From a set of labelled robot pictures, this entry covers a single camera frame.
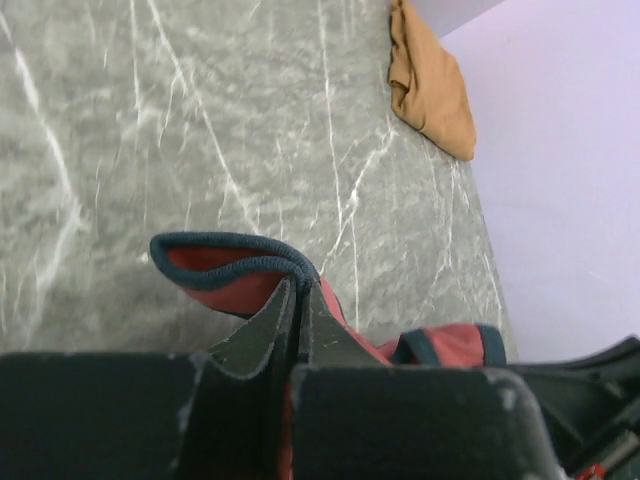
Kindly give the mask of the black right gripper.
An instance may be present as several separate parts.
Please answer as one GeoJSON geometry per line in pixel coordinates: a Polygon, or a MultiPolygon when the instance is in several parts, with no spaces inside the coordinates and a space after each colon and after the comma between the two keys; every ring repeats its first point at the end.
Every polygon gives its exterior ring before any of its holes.
{"type": "Polygon", "coordinates": [[[509,369],[534,393],[568,477],[639,477],[638,338],[578,360],[509,369]]]}

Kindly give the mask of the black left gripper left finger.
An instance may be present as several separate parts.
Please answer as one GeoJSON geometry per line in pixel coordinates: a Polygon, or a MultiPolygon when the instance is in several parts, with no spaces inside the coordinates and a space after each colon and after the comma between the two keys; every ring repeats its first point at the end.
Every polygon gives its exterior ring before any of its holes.
{"type": "Polygon", "coordinates": [[[5,479],[286,479],[292,286],[215,353],[1,358],[5,479]]]}

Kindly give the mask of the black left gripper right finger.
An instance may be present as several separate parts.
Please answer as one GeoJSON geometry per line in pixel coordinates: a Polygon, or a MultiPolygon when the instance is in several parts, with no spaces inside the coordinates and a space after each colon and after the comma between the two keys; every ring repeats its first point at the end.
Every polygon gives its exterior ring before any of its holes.
{"type": "Polygon", "coordinates": [[[497,368],[387,366],[337,320],[322,285],[303,307],[291,375],[296,479],[558,479],[539,405],[497,368]]]}

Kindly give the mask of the red printed tank top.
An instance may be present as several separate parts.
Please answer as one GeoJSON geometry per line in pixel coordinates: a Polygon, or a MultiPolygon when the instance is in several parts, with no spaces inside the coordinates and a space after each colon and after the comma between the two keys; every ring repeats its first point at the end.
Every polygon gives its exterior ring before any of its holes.
{"type": "Polygon", "coordinates": [[[297,365],[339,367],[504,366],[500,331],[484,324],[421,328],[379,347],[345,321],[329,283],[301,252],[279,240],[230,232],[154,236],[156,268],[207,308],[244,319],[209,351],[215,393],[249,420],[240,441],[247,459],[231,472],[292,479],[291,372],[297,365]]]}

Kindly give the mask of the tan tank top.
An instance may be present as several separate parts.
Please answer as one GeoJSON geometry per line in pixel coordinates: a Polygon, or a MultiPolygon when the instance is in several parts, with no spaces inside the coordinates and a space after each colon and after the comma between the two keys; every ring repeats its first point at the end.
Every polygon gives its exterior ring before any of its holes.
{"type": "Polygon", "coordinates": [[[409,1],[391,3],[390,36],[394,113],[447,154],[472,160],[477,132],[456,58],[409,1]]]}

